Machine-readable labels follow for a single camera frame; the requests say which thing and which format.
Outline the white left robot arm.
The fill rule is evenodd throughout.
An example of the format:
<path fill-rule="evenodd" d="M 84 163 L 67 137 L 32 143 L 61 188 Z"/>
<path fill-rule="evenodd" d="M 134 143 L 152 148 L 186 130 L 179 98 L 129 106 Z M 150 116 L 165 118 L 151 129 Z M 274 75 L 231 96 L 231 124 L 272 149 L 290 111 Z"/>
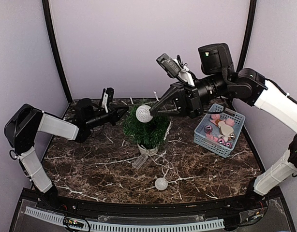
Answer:
<path fill-rule="evenodd" d="M 47 175 L 36 148 L 39 133 L 62 137 L 78 143 L 85 142 L 96 127 L 107 123 L 115 125 L 127 111 L 128 106 L 97 105 L 89 98 L 79 100 L 74 106 L 71 121 L 23 104 L 4 127 L 4 135 L 10 146 L 10 156 L 18 160 L 24 175 L 34 187 L 45 194 L 43 203 L 52 211 L 62 207 L 62 200 L 53 192 L 57 189 Z"/>

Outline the clear string light garland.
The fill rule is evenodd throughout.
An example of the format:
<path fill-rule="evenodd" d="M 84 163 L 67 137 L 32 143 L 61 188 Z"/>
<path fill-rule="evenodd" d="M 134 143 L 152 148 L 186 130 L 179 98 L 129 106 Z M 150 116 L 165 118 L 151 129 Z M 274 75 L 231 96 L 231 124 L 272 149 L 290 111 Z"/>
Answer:
<path fill-rule="evenodd" d="M 159 103 L 157 92 L 153 91 L 154 102 L 142 103 L 132 108 L 124 132 L 137 143 L 143 160 L 138 158 L 134 167 L 139 169 L 149 157 L 157 154 L 159 147 L 166 141 L 172 128 L 172 121 L 165 116 L 152 116 L 150 109 L 153 103 Z"/>

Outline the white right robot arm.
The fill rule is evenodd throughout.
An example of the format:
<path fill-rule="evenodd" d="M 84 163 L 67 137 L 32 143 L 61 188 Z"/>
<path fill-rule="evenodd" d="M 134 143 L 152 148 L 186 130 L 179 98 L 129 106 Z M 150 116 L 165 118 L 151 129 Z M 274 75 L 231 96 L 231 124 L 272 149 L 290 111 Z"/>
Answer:
<path fill-rule="evenodd" d="M 297 102 L 274 81 L 257 71 L 244 68 L 236 71 L 229 47 L 214 43 L 198 48 L 204 78 L 198 79 L 182 62 L 181 57 L 160 55 L 156 61 L 166 74 L 176 80 L 155 104 L 152 116 L 195 118 L 205 113 L 204 105 L 224 96 L 238 99 L 255 107 L 288 129 L 294 137 L 284 152 L 268 170 L 250 183 L 249 192 L 240 205 L 252 209 L 259 196 L 268 194 L 274 187 L 297 174 Z"/>

